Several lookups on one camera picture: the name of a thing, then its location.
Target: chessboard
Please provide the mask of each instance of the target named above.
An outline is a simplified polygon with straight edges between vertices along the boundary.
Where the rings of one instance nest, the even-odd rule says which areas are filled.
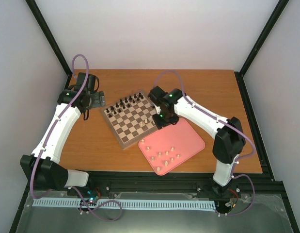
[[[155,108],[143,90],[122,97],[100,112],[123,149],[158,129],[152,118]]]

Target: brown tabletop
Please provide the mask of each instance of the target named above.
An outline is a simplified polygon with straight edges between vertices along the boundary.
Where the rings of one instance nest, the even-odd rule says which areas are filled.
[[[162,70],[90,70],[99,77],[100,91],[104,91],[106,104],[113,103],[135,90],[148,93]],[[223,117],[237,117],[244,133],[252,139],[248,119],[243,107],[238,85],[232,70],[179,70],[185,92],[197,103]],[[165,91],[180,89],[175,74],[167,73],[158,82]],[[214,172],[216,158],[212,154],[213,138],[189,122],[205,141],[205,149],[173,171]],[[247,143],[241,155],[251,152]],[[73,126],[64,145],[60,165],[67,169],[103,171],[152,171],[137,143],[123,150],[105,122],[99,108],[90,111],[87,121],[81,116]],[[241,160],[235,172],[261,173],[257,154]]]

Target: purple cable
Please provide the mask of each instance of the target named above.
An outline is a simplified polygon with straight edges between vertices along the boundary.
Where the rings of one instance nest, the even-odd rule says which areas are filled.
[[[60,120],[60,118],[62,117],[62,115],[67,111],[67,109],[72,105],[72,103],[79,97],[79,95],[81,94],[81,92],[82,92],[82,90],[83,90],[83,88],[85,87],[86,82],[87,82],[87,78],[88,78],[88,74],[89,74],[89,65],[88,65],[88,61],[87,61],[87,59],[86,59],[86,57],[85,57],[84,55],[82,55],[82,54],[77,54],[77,55],[75,55],[74,58],[72,59],[72,70],[73,70],[73,74],[74,74],[74,61],[75,61],[75,59],[76,59],[77,57],[82,57],[82,58],[84,59],[84,61],[85,61],[85,64],[86,64],[86,75],[85,75],[85,79],[84,79],[84,82],[83,82],[83,84],[82,84],[80,90],[77,92],[77,94],[74,96],[74,98],[68,103],[68,105],[63,109],[63,111],[58,115],[59,120]],[[51,134],[52,134],[52,132],[53,132],[53,130],[54,130],[54,128],[55,128],[55,126],[56,126],[56,124],[57,124],[57,122],[58,122],[59,120],[55,120],[54,123],[53,123],[53,125],[51,126],[50,130],[48,131],[47,136],[45,137],[44,143],[43,143],[43,145],[42,145],[43,148],[45,148],[45,147],[47,146],[47,142],[48,142],[48,140],[49,140],[49,137],[51,136]],[[44,196],[45,196],[46,194],[48,194],[48,192],[51,190],[51,189],[49,189],[49,190],[46,191],[44,194],[42,194],[42,195],[40,195],[40,196],[38,196],[38,197],[37,197],[37,196],[34,194],[34,192],[33,192],[34,176],[35,176],[35,172],[36,172],[36,170],[37,170],[37,167],[38,167],[38,164],[39,164],[39,161],[40,161],[40,158],[41,158],[43,152],[44,152],[44,150],[40,150],[39,155],[38,155],[38,157],[37,157],[37,159],[36,159],[36,161],[35,161],[35,163],[34,163],[34,166],[33,166],[33,169],[32,169],[32,176],[31,176],[31,178],[30,178],[30,194],[31,194],[31,196],[32,196],[34,199],[40,199],[40,198],[44,197]]]
[[[193,106],[193,103],[187,98],[187,96],[186,96],[186,94],[185,94],[185,91],[184,91],[184,85],[183,85],[183,81],[182,81],[181,76],[179,75],[179,73],[178,73],[177,71],[175,71],[175,70],[173,70],[173,69],[169,69],[169,70],[165,70],[165,71],[161,72],[161,73],[158,75],[158,77],[155,79],[153,87],[155,87],[155,86],[157,85],[157,82],[158,82],[158,80],[161,78],[161,76],[162,76],[163,74],[165,74],[165,73],[168,73],[168,72],[172,72],[172,73],[174,73],[174,74],[177,75],[177,77],[178,77],[178,79],[179,79],[179,81],[180,81],[181,91],[182,91],[182,96],[183,96],[183,98],[184,98],[190,105]],[[216,118],[215,116],[213,116],[212,114],[208,113],[208,112],[205,111],[204,109],[202,109],[202,108],[200,108],[200,107],[198,107],[198,106],[196,106],[196,105],[194,105],[193,107],[196,108],[197,110],[201,111],[202,113],[206,114],[208,117],[210,117],[210,118],[212,118],[212,119],[214,119],[214,120],[217,120],[217,118]],[[252,150],[251,153],[246,154],[246,155],[242,155],[242,156],[238,157],[238,158],[235,160],[235,162],[239,161],[240,159],[244,159],[244,158],[250,157],[250,156],[252,156],[252,155],[256,152],[256,148],[255,148],[254,143],[253,143],[253,142],[252,142],[252,141],[251,141],[251,140],[250,140],[243,132],[239,131],[239,130],[236,129],[235,127],[233,127],[233,126],[227,124],[226,122],[224,122],[224,121],[222,121],[222,120],[218,120],[218,122],[221,123],[221,124],[223,124],[223,125],[225,125],[226,127],[230,128],[230,129],[234,130],[236,133],[240,134],[241,136],[243,136],[243,137],[251,144],[251,146],[252,146],[252,149],[253,149],[253,150]],[[235,164],[234,164],[234,166],[233,166],[233,168],[232,168],[231,175],[232,175],[233,172],[234,172],[234,168],[235,168]]]
[[[241,174],[241,175],[235,176],[234,179],[238,179],[238,178],[243,177],[243,176],[247,177],[247,179],[249,180],[249,182],[251,184],[252,191],[253,191],[252,201],[251,201],[250,205],[246,209],[244,209],[244,210],[242,210],[242,211],[240,211],[240,212],[238,212],[236,214],[227,214],[226,216],[237,216],[237,215],[243,214],[244,212],[248,211],[253,206],[253,203],[255,201],[255,189],[254,189],[254,185],[253,185],[253,182],[252,182],[251,178],[248,175],[246,175],[246,174]]]
[[[97,206],[96,208],[91,209],[91,208],[87,205],[87,203],[86,203],[85,199],[83,198],[82,194],[80,193],[80,191],[79,191],[77,188],[75,188],[75,187],[72,187],[72,188],[78,193],[78,195],[79,195],[80,198],[82,199],[83,205],[85,205],[85,206],[87,207],[87,209],[89,210],[89,212],[91,212],[91,214],[93,214],[96,218],[98,218],[98,219],[100,219],[100,220],[102,220],[102,221],[105,221],[105,222],[113,222],[113,221],[118,220],[118,219],[121,217],[123,209],[122,209],[122,205],[120,204],[120,202],[118,202],[118,201],[116,201],[116,200],[108,200],[108,201],[106,201],[106,202],[100,204],[100,205]],[[101,206],[104,206],[104,205],[106,205],[107,203],[110,203],[110,202],[114,202],[114,203],[116,203],[116,204],[120,207],[120,214],[119,214],[116,218],[113,218],[113,219],[105,219],[105,218],[102,218],[102,217],[100,217],[100,216],[98,216],[97,214],[94,213],[95,210],[99,209]]]

